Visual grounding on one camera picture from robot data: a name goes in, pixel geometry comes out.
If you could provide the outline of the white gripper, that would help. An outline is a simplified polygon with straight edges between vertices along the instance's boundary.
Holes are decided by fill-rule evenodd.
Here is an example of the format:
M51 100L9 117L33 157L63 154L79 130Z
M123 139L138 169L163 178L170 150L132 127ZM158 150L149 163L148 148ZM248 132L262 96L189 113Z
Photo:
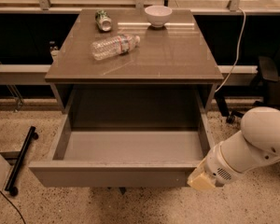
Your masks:
M242 151L240 143L232 140L216 144L189 175L187 184L196 190L210 190L215 183L223 186L240 179L244 174L237 170L237 164Z

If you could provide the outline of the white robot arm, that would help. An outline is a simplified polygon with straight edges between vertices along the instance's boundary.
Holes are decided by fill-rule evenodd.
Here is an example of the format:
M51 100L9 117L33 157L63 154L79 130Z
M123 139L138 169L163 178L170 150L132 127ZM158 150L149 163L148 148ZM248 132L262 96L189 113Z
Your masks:
M280 161L280 111L270 107L248 110L241 129L212 147L189 175L188 184L208 190L230 184L252 169Z

